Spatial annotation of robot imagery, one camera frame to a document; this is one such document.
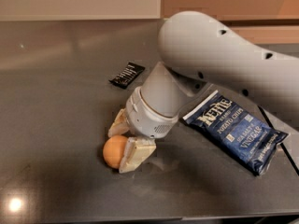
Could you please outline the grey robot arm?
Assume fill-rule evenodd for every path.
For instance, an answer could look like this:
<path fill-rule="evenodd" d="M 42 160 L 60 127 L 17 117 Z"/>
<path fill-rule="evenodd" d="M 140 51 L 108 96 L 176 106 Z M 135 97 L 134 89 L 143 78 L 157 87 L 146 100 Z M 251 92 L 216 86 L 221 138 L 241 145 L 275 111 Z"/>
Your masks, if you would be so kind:
<path fill-rule="evenodd" d="M 262 49 L 206 14 L 180 12 L 161 27 L 158 62 L 135 88 L 108 131 L 160 139 L 183 106 L 211 84 L 243 94 L 299 127 L 299 59 Z"/>

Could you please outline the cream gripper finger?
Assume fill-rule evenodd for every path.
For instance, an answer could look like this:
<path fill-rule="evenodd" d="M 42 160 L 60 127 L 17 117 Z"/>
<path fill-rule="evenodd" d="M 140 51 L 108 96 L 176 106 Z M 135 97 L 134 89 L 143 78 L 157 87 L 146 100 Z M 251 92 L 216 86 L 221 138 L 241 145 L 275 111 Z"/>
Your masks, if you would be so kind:
<path fill-rule="evenodd" d="M 108 130 L 108 136 L 122 135 L 129 131 L 129 124 L 126 117 L 126 109 L 123 108 L 119 111 L 118 115 L 114 119 L 112 125 Z"/>
<path fill-rule="evenodd" d="M 119 173 L 124 174 L 136 170 L 155 149 L 154 139 L 141 136 L 129 137 L 121 158 Z"/>

